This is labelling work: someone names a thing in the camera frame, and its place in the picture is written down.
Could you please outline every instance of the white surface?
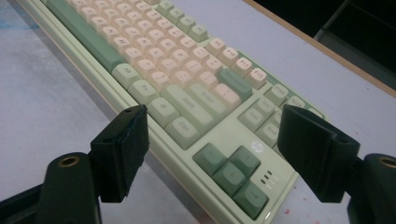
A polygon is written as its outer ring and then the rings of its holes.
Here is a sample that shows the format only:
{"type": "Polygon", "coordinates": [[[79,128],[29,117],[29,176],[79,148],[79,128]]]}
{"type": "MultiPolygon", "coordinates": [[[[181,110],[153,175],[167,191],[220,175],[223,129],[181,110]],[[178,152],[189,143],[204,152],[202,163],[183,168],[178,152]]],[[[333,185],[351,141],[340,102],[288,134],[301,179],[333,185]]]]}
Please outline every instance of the white surface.
{"type": "MultiPolygon", "coordinates": [[[[173,0],[266,67],[361,143],[360,157],[396,156],[396,101],[241,0],[173,0]]],[[[47,164],[89,143],[115,114],[23,11],[0,2],[0,201],[42,182],[47,164]]],[[[347,223],[347,202],[320,203],[299,179],[274,223],[347,223]]],[[[105,223],[209,223],[150,156],[105,223]]]]}

